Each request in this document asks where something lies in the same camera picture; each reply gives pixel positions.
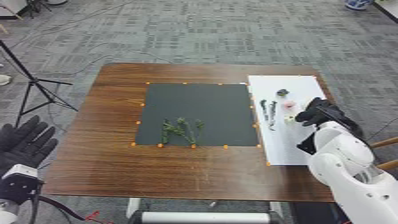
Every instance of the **metal tripod leg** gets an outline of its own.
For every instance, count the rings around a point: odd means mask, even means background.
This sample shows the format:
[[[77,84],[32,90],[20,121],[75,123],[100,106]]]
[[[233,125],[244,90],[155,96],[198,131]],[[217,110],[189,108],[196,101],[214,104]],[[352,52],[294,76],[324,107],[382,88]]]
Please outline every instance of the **metal tripod leg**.
[[[50,93],[54,98],[63,102],[63,104],[68,106],[68,108],[71,108],[75,111],[79,111],[79,109],[73,107],[73,105],[66,102],[66,100],[57,96],[57,94],[48,90],[48,88],[39,83],[38,83],[38,86],[41,86],[41,88],[47,90],[47,92]]]
[[[54,80],[48,80],[48,79],[38,79],[41,82],[50,82],[50,83],[55,83],[55,84],[64,84],[64,85],[73,85],[70,82],[61,82],[61,81],[54,81]]]
[[[25,109],[25,105],[27,105],[29,93],[31,93],[32,86],[34,86],[34,83],[29,83],[29,87],[27,87],[27,91],[25,91],[25,95],[23,95],[23,101],[22,101],[22,108],[20,108],[18,118],[16,118],[16,127],[18,127],[20,121],[22,121],[23,109]]]

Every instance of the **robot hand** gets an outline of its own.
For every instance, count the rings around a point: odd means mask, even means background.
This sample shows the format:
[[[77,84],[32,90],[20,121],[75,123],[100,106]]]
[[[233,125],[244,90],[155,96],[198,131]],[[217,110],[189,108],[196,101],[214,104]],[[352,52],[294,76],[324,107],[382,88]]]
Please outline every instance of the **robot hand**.
[[[345,116],[345,112],[340,107],[320,97],[310,102],[306,111],[299,113],[295,117],[297,122],[304,122],[302,126],[317,125],[317,127],[327,122],[336,121],[340,125],[349,129],[352,135],[363,139],[365,133],[356,121]]]
[[[41,122],[39,116],[32,117],[18,129],[11,124],[4,125],[0,130],[0,177],[16,164],[38,168],[48,157],[59,141],[52,139],[55,128],[48,130],[47,128],[48,124]]]

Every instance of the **person's foot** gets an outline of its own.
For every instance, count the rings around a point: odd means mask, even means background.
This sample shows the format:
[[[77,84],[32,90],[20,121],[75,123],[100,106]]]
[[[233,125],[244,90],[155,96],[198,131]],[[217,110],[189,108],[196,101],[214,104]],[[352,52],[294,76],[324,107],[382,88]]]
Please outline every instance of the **person's foot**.
[[[6,86],[11,82],[11,77],[8,75],[0,75],[0,86]]]

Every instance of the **stem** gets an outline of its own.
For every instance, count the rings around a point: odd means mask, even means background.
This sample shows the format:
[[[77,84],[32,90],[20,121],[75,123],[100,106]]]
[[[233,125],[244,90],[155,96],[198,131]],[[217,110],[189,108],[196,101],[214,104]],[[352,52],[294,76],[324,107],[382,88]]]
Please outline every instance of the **stem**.
[[[189,136],[183,135],[185,140],[189,141],[191,144],[196,144],[196,142],[191,140]]]
[[[191,132],[191,138],[192,138],[192,144],[196,144],[196,134],[194,134],[194,131],[191,129],[191,123],[187,122],[187,129],[189,129],[189,132]]]

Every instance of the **carpet floor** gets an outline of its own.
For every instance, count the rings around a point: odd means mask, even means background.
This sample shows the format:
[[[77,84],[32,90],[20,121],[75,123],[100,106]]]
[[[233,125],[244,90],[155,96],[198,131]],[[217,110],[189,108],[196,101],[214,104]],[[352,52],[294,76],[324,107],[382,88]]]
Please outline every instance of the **carpet floor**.
[[[27,14],[23,21],[2,21],[11,34],[0,38],[32,73],[75,84],[57,91],[77,107],[107,63],[283,64],[318,69],[368,138],[398,117],[398,26],[374,6],[356,12],[340,0],[70,0],[52,10],[43,9],[34,19]],[[16,119],[27,79],[2,57],[0,63],[0,73],[13,76],[0,87],[4,124]],[[32,92],[31,106],[43,100]],[[52,105],[34,114],[57,124],[63,140],[75,112]],[[395,136],[398,121],[370,142]],[[398,157],[398,148],[375,154],[386,162]],[[57,199],[84,214],[100,210],[105,220],[127,223],[128,199]],[[150,200],[148,205],[175,211],[208,209],[207,201]],[[224,202],[221,209],[267,211],[269,203]],[[29,205],[22,213],[27,217]],[[68,223],[47,205],[41,214],[38,223]]]

